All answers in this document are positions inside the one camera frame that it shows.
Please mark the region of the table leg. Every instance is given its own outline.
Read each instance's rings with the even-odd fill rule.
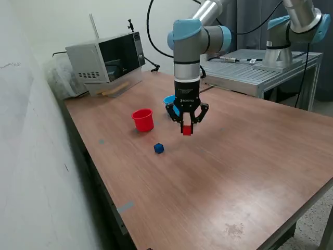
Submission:
[[[333,249],[333,208],[328,218],[327,226],[318,250]]]
[[[259,98],[259,99],[263,99],[264,96],[265,96],[265,92],[262,91],[262,92],[260,92],[260,93],[258,94],[257,98]]]
[[[291,237],[295,236],[296,223],[272,246],[269,250],[278,250],[285,244]]]
[[[311,93],[313,85],[315,84],[316,68],[311,68],[306,71],[303,82],[302,91],[300,93],[297,107],[303,110],[308,110],[311,103]]]
[[[316,95],[317,82],[318,82],[320,68],[321,68],[321,63],[317,64],[317,66],[316,66],[316,71],[315,71],[315,74],[313,77],[313,82],[312,82],[312,85],[310,88],[308,111],[312,111],[312,108],[313,108],[313,102],[314,102],[314,97]]]

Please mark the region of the white wall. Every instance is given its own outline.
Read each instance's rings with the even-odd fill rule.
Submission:
[[[0,37],[0,249],[102,249],[85,162],[7,0]]]
[[[156,52],[146,32],[146,15],[150,0],[10,0],[22,21],[33,52],[40,64],[53,52],[68,45],[92,40],[92,13],[101,38],[127,33],[128,19],[141,33],[146,57],[161,65],[161,71],[173,74],[173,60]],[[155,0],[150,15],[150,33],[156,46],[172,54],[167,35],[174,20],[188,18],[198,8],[192,0]],[[151,69],[147,62],[144,69]]]

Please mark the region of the blue cube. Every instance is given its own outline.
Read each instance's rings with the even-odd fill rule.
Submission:
[[[158,143],[154,146],[155,153],[162,154],[164,152],[164,147],[161,143]]]

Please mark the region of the tile floor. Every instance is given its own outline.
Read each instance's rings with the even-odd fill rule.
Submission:
[[[283,102],[294,104],[296,99]],[[333,102],[315,101],[313,111],[333,117]],[[287,241],[279,250],[317,250],[333,205],[333,189],[329,190],[298,222],[295,236]]]

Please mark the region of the red cup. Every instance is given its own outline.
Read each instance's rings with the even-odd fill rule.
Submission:
[[[148,132],[154,128],[152,110],[149,108],[140,109],[132,114],[136,128],[139,132]]]

